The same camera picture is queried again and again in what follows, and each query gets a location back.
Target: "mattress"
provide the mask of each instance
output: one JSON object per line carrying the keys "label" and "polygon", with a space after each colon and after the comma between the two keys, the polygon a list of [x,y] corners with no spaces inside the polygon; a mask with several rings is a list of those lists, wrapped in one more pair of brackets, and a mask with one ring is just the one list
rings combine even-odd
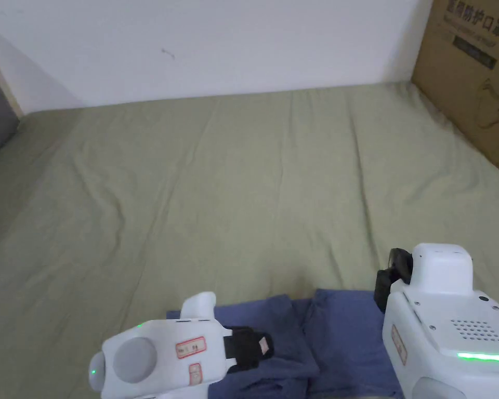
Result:
{"label": "mattress", "polygon": [[104,339],[219,304],[373,289],[463,245],[499,301],[499,171],[410,83],[26,116],[0,151],[0,398],[95,398]]}

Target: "green led light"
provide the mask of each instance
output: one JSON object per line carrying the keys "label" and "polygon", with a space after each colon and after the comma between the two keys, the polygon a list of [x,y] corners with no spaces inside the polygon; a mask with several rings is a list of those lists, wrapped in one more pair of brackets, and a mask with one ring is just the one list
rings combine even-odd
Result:
{"label": "green led light", "polygon": [[486,353],[459,352],[456,354],[456,356],[470,360],[490,360],[490,361],[499,362],[499,355],[488,355]]}

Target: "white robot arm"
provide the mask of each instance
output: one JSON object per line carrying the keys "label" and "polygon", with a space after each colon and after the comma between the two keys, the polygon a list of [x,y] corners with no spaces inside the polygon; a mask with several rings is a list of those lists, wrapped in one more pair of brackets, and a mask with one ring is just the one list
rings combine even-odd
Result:
{"label": "white robot arm", "polygon": [[177,320],[150,320],[109,338],[91,360],[89,382],[102,399],[206,399],[227,373],[257,367],[273,355],[266,333],[224,328],[216,296],[187,299]]}
{"label": "white robot arm", "polygon": [[405,398],[498,399],[499,304],[473,290],[469,253],[420,244],[409,259],[390,253],[392,268],[404,278],[384,304],[383,341]]}

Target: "blue towel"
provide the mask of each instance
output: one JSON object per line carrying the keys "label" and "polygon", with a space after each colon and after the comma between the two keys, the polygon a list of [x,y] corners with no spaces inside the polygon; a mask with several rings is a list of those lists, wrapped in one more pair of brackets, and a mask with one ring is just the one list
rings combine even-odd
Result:
{"label": "blue towel", "polygon": [[[294,309],[287,295],[264,301],[214,309],[214,317],[224,326],[248,326],[272,336],[275,354],[259,367],[229,374],[209,387],[209,399],[302,399],[307,394],[308,379],[319,370],[299,324],[309,301]],[[168,312],[178,318],[179,312]]]}
{"label": "blue towel", "polygon": [[403,398],[383,344],[383,319],[373,292],[316,291],[304,320],[320,368],[309,381],[309,397]]}

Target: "cardboard box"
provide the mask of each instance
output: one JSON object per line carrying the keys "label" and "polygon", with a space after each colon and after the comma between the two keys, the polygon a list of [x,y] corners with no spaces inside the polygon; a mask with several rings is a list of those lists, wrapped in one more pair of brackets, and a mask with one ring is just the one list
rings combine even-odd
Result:
{"label": "cardboard box", "polygon": [[434,0],[412,82],[499,168],[499,0]]}

